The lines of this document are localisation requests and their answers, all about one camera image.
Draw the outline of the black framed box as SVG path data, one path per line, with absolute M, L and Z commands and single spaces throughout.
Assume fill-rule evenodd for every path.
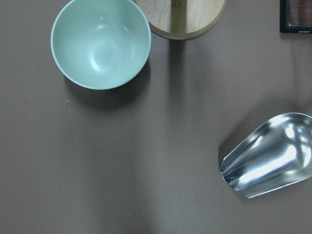
M 281 33 L 312 33 L 312 0 L 280 0 Z

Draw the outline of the steel scoop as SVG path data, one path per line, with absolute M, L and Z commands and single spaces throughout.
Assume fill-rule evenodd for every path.
M 220 173 L 247 198 L 263 195 L 312 176 L 312 118 L 302 113 L 272 117 L 227 154 Z

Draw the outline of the wooden mug tree stand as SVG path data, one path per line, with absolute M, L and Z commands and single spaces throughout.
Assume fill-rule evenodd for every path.
M 174 40 L 196 38 L 215 26 L 226 0 L 136 0 L 151 30 Z

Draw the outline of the mint green bowl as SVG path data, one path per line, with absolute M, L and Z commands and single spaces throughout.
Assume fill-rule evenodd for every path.
M 120 87 L 145 66 L 151 29 L 131 0 L 72 0 L 57 15 L 51 52 L 73 83 L 93 90 Z

